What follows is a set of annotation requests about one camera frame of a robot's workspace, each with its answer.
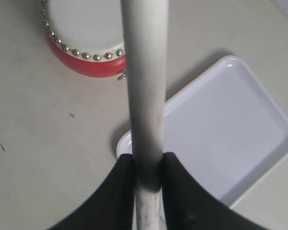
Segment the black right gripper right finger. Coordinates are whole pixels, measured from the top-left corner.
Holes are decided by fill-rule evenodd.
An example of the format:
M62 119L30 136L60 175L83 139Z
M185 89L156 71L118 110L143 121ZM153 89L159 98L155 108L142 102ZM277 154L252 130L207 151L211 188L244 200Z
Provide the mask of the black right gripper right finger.
M163 155L162 196L169 230L260 230L209 194L172 152Z

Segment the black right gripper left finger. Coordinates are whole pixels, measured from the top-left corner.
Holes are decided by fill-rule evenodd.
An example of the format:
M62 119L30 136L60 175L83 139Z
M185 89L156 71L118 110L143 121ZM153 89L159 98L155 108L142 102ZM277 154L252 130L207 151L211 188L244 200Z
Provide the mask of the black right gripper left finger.
M52 230L131 230L133 224L135 166L122 154L98 189Z

